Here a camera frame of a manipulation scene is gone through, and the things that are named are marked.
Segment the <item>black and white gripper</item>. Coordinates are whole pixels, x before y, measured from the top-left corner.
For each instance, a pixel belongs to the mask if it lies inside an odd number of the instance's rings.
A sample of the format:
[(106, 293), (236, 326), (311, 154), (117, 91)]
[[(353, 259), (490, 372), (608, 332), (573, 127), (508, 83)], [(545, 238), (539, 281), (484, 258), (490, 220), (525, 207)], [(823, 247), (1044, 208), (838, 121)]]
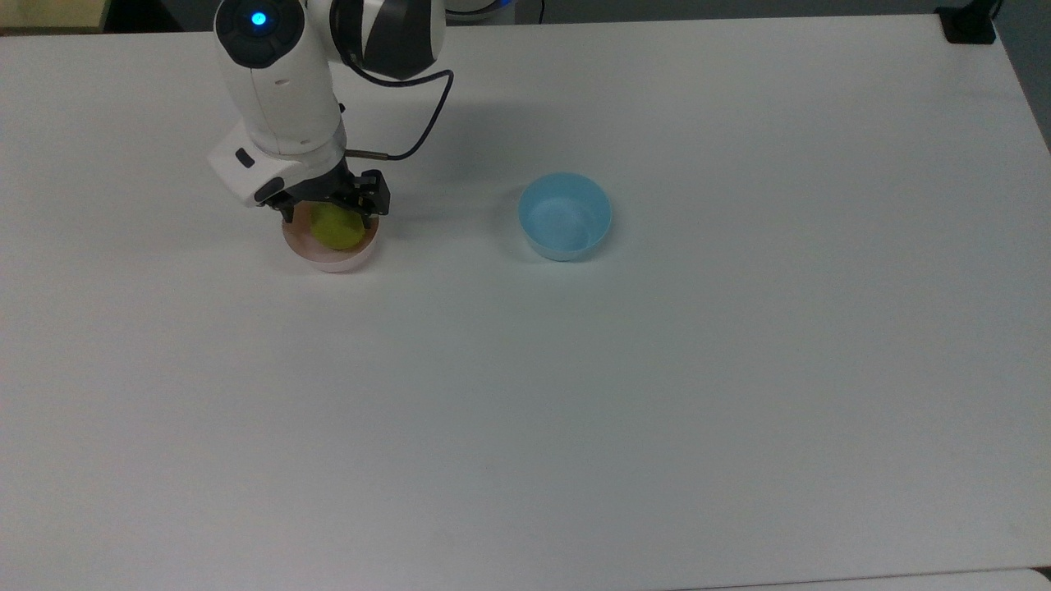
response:
[(240, 122), (208, 152), (207, 161), (244, 205), (277, 209), (285, 224), (294, 222), (294, 207), (301, 202), (335, 204), (363, 218), (387, 216), (391, 191), (386, 178), (382, 171), (350, 172), (346, 146), (339, 124), (317, 149), (273, 156), (255, 145)]

